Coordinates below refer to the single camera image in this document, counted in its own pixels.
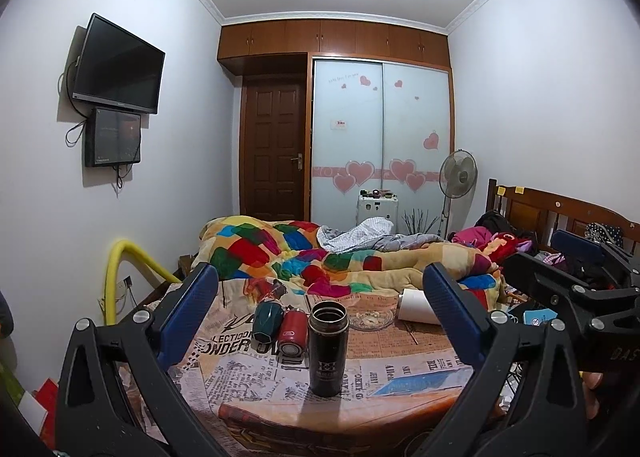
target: sliding wardrobe door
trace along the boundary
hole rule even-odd
[[[444,196],[440,166],[450,153],[449,75],[407,65],[384,64],[384,181],[398,195],[398,232],[408,231],[403,216],[422,212],[422,231],[438,217]]]
[[[316,60],[312,134],[311,221],[353,228],[360,190],[381,184],[380,63]]]

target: door frame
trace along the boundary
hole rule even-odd
[[[313,123],[313,96],[314,96],[314,61],[315,60],[345,60],[345,61],[368,61],[373,63],[391,63],[398,65],[410,65],[413,67],[422,67],[436,71],[444,71],[449,77],[449,153],[455,151],[456,137],[456,120],[455,105],[453,101],[453,71],[451,67],[443,65],[434,65],[430,63],[415,62],[411,60],[403,60],[401,58],[387,58],[382,56],[367,56],[362,54],[344,55],[343,53],[334,52],[310,52],[306,56],[306,107],[305,107],[305,145],[304,155],[304,207],[303,217],[305,220],[311,220],[311,143],[312,143],[312,123]]]
[[[303,85],[303,90],[305,93],[305,100],[308,100],[308,84],[307,78],[304,74],[255,74],[253,76],[244,76],[242,78],[242,93],[240,98],[240,137],[238,141],[238,194],[240,201],[240,214],[246,215],[246,200],[244,198],[244,147],[246,145],[245,137],[246,137],[246,95],[247,95],[247,87],[248,85],[252,85],[253,82],[291,82],[298,81]],[[306,111],[305,107],[305,116],[301,116],[303,119],[306,119]],[[305,121],[305,137],[302,138],[303,142],[301,144],[301,148],[305,148],[306,145],[306,121]],[[303,177],[303,188],[302,188],[302,198],[303,198],[303,212],[305,213],[304,217],[306,219],[306,169],[303,169],[302,172]]]

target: wooden cabinet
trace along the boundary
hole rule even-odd
[[[449,42],[444,34],[420,31],[420,43],[422,45],[422,61],[432,65],[449,67]]]
[[[389,26],[389,54],[399,60],[422,61],[420,31],[411,27]]]
[[[320,52],[356,52],[356,23],[351,20],[320,22]]]
[[[233,58],[234,56],[248,56],[251,43],[252,23],[223,26],[220,31],[218,58]]]
[[[320,20],[287,20],[284,52],[318,52]]]
[[[284,20],[254,23],[251,29],[249,54],[274,54],[284,51],[285,29]]]
[[[389,57],[389,26],[356,22],[356,54]]]

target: white cylinder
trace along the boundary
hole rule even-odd
[[[404,289],[398,296],[396,317],[406,322],[432,323],[440,325],[438,317],[423,291],[418,289]]]

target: wooden door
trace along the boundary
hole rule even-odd
[[[287,20],[285,52],[318,52],[320,20]]]
[[[322,20],[320,51],[343,54],[356,52],[356,23],[351,20]]]
[[[251,23],[240,25],[225,25],[220,31],[218,58],[233,58],[247,56],[251,41]]]
[[[451,66],[451,61],[449,60],[449,42],[444,34],[420,31],[420,43],[422,44],[423,62],[442,67]]]
[[[281,53],[285,48],[284,20],[256,22],[251,29],[250,55]]]
[[[389,26],[389,53],[399,60],[422,61],[420,31],[411,27]]]
[[[385,23],[356,22],[356,53],[389,56],[389,26]]]
[[[260,80],[245,90],[241,212],[302,220],[305,84]]]

